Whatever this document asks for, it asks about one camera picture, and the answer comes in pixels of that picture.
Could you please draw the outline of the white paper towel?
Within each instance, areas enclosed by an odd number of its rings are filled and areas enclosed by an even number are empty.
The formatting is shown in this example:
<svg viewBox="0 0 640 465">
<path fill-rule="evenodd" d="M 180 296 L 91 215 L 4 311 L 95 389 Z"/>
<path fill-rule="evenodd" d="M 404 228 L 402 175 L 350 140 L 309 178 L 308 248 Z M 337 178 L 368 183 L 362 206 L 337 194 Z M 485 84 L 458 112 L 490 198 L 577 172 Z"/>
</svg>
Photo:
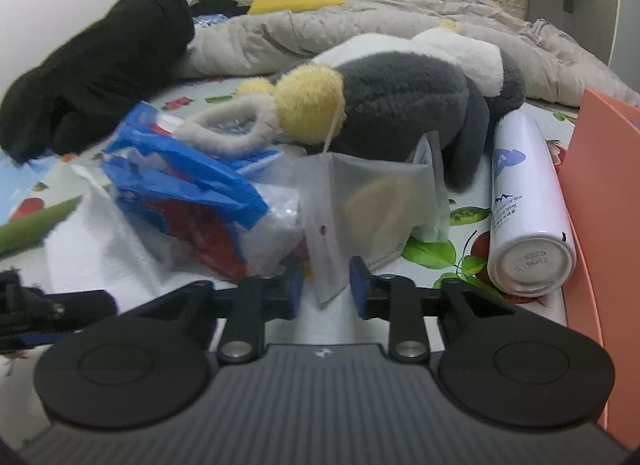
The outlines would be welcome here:
<svg viewBox="0 0 640 465">
<path fill-rule="evenodd" d="M 52 293 L 104 289 L 126 312 L 195 281 L 231 289 L 186 243 L 127 217 L 88 169 L 74 173 L 84 180 L 85 194 L 44 240 Z"/>
</svg>

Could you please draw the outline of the translucent white pouch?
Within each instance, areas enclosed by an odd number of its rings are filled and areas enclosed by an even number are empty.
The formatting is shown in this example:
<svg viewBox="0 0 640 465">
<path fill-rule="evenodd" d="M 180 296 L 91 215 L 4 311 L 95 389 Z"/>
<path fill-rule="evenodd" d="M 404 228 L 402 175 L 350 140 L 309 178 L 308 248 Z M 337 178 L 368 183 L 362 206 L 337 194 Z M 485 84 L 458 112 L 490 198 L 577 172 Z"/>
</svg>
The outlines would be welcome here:
<svg viewBox="0 0 640 465">
<path fill-rule="evenodd" d="M 303 157 L 295 176 L 318 303 L 348 285 L 352 257 L 375 270 L 397 259 L 413 235 L 426 243 L 448 239 L 444 165 L 434 131 L 421 136 L 407 162 L 326 152 Z"/>
</svg>

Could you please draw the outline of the blue tissue pack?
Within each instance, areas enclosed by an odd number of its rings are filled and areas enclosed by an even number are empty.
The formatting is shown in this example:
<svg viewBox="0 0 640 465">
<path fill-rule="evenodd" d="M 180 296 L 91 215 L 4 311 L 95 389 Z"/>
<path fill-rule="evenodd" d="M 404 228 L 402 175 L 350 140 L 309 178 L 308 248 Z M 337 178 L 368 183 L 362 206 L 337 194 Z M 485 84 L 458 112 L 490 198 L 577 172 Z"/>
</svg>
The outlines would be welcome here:
<svg viewBox="0 0 640 465">
<path fill-rule="evenodd" d="M 231 280 L 276 272 L 303 240 L 286 144 L 241 157 L 210 157 L 174 138 L 181 119 L 140 102 L 104 151 L 119 208 L 186 245 Z"/>
</svg>

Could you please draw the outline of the green massage brush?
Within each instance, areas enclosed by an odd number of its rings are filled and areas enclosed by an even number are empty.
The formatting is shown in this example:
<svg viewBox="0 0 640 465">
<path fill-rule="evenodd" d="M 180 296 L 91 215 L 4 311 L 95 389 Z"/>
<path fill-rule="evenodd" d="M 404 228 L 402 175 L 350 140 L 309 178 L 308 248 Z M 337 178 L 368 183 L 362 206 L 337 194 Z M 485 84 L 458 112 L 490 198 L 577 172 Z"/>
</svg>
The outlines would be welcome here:
<svg viewBox="0 0 640 465">
<path fill-rule="evenodd" d="M 80 202 L 81 197 L 67 199 L 2 225 L 1 255 L 40 243 L 59 223 L 70 217 Z"/>
</svg>

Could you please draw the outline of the floral bed sheet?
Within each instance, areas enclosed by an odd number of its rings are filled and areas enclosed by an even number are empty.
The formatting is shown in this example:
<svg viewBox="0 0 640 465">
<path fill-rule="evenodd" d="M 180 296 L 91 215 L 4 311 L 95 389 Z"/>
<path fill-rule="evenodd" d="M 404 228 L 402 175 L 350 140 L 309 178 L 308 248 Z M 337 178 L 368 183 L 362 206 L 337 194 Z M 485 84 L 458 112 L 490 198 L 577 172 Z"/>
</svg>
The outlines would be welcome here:
<svg viewBox="0 0 640 465">
<path fill-rule="evenodd" d="M 238 78 L 188 82 L 154 96 L 151 103 L 168 115 L 186 118 L 204 110 L 206 106 L 230 99 L 240 82 Z M 534 100 L 527 101 L 523 110 L 538 122 L 541 134 L 550 145 L 552 158 L 560 159 L 573 136 L 577 110 Z M 99 183 L 106 183 L 107 179 L 100 168 L 105 147 L 104 142 L 99 142 L 77 157 L 52 156 L 50 170 L 36 183 L 34 191 L 27 194 L 28 203 L 34 205 L 38 199 L 42 199 L 46 204 L 56 204 L 84 195 L 89 183 L 81 176 L 81 168 L 85 168 Z M 488 206 L 488 167 L 488 162 L 480 164 L 471 188 L 463 192 L 450 192 L 451 209 L 483 209 Z M 1 266 L 5 270 L 17 270 L 25 285 L 39 287 L 43 292 L 57 293 L 64 289 L 62 282 L 53 277 L 48 253 L 41 243 L 22 251 L 3 254 Z M 385 341 L 386 337 L 385 322 L 356 322 L 354 307 L 345 293 L 323 307 L 318 306 L 310 284 L 305 286 L 302 312 L 297 320 L 275 321 L 267 326 L 268 341 L 274 343 L 299 341 L 315 344 L 327 341 L 337 344 Z M 21 448 L 49 425 L 32 385 L 34 368 L 42 352 L 41 348 L 36 348 L 17 358 L 1 360 L 1 437 L 14 449 Z"/>
</svg>

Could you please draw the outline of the white spray can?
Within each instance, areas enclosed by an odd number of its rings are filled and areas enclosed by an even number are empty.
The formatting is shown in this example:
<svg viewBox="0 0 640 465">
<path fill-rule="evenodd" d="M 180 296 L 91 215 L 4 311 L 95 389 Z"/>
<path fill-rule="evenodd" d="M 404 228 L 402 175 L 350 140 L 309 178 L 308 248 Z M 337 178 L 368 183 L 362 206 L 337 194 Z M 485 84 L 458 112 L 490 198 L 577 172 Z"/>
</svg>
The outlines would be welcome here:
<svg viewBox="0 0 640 465">
<path fill-rule="evenodd" d="M 491 177 L 487 271 L 492 283 L 527 298 L 559 289 L 577 261 L 570 217 L 547 142 L 521 110 L 498 121 Z"/>
</svg>

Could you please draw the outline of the grey penguin plush toy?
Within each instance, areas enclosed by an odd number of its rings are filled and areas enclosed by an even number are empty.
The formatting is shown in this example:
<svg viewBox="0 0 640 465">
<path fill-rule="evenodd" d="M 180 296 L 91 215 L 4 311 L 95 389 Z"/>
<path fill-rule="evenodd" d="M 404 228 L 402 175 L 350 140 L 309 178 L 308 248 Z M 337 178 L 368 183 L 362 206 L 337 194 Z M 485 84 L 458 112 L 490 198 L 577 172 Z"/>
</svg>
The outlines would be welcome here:
<svg viewBox="0 0 640 465">
<path fill-rule="evenodd" d="M 434 132 L 446 182 L 466 188 L 498 119 L 525 97 L 518 64 L 490 42 L 442 27 L 411 39 L 362 34 L 244 80 L 230 101 L 186 118 L 174 136 L 214 156 L 253 154 L 285 139 L 405 162 Z"/>
</svg>

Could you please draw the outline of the black garment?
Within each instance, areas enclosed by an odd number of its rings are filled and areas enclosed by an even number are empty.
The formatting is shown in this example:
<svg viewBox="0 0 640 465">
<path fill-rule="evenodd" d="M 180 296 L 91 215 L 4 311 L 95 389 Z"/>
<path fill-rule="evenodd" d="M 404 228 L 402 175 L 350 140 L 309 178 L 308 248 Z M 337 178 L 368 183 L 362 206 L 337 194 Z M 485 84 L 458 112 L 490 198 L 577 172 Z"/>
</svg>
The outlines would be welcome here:
<svg viewBox="0 0 640 465">
<path fill-rule="evenodd" d="M 119 0 L 9 87 L 2 151 L 19 164 L 85 151 L 167 84 L 193 37 L 186 0 Z"/>
</svg>

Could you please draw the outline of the pink cardboard box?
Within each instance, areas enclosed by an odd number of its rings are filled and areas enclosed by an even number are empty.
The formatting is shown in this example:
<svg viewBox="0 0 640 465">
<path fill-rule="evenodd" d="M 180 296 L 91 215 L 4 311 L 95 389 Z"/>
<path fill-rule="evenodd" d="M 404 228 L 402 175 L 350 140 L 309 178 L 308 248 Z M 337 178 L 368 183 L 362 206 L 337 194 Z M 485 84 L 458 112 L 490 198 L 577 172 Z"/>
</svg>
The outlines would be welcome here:
<svg viewBox="0 0 640 465">
<path fill-rule="evenodd" d="M 563 287 L 567 324 L 615 367 L 602 426 L 639 443 L 639 111 L 588 90 L 558 167 L 577 265 Z"/>
</svg>

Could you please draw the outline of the beige quilted duvet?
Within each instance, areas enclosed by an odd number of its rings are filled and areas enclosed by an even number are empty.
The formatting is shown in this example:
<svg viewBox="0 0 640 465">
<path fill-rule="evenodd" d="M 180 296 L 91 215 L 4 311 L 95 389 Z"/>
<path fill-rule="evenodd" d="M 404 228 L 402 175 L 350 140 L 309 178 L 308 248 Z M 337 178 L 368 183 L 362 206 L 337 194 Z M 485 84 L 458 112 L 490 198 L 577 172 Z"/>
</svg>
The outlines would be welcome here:
<svg viewBox="0 0 640 465">
<path fill-rule="evenodd" d="M 584 91 L 593 89 L 639 103 L 638 92 L 570 35 L 482 0 L 347 0 L 298 13 L 236 16 L 197 28 L 172 73 L 178 79 L 271 74 L 366 32 L 410 39 L 442 23 L 510 55 L 524 75 L 529 99 L 576 107 Z"/>
</svg>

